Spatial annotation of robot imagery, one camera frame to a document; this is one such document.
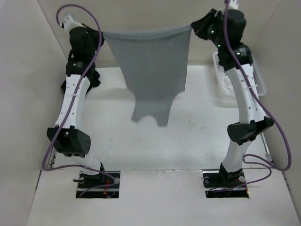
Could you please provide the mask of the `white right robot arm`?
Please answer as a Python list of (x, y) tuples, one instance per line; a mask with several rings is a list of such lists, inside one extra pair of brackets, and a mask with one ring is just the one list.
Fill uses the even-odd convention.
[(241, 42), (246, 26), (244, 14), (228, 10), (225, 19), (221, 11), (211, 9), (207, 15), (191, 23), (195, 34), (210, 40), (218, 48), (219, 64), (231, 81), (239, 110), (239, 121), (227, 127), (230, 144), (217, 173), (204, 173), (205, 188), (230, 188), (242, 184), (242, 162), (252, 141), (273, 126), (255, 100), (258, 97), (253, 79), (253, 59), (247, 45)]

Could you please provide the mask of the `grey tank top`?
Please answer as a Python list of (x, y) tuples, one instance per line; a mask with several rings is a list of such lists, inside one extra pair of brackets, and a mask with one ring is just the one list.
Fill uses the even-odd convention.
[(103, 34), (135, 96), (132, 120), (152, 116), (167, 126), (174, 99), (185, 91), (191, 26)]

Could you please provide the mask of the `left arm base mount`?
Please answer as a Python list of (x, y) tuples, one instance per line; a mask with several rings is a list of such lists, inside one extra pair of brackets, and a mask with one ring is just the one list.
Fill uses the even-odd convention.
[(80, 172), (79, 178), (73, 181), (77, 183), (76, 198), (81, 199), (117, 199), (119, 198), (120, 171), (107, 171), (118, 182), (103, 174), (89, 175)]

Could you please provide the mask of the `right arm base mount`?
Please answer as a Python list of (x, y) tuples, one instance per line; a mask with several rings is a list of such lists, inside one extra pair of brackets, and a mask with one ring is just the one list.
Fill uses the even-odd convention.
[(203, 185), (206, 198), (249, 198), (243, 170), (228, 174), (220, 171), (204, 171)]

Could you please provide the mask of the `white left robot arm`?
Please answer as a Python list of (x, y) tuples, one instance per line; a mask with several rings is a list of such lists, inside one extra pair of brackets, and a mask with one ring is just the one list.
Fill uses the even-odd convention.
[(66, 65), (66, 78), (61, 89), (63, 104), (54, 127), (47, 129), (50, 145), (43, 158), (43, 170), (48, 167), (53, 150), (66, 157), (84, 158), (90, 151), (91, 138), (79, 129), (86, 94), (100, 85), (95, 58), (104, 43), (103, 33), (84, 24), (69, 31), (71, 50)]

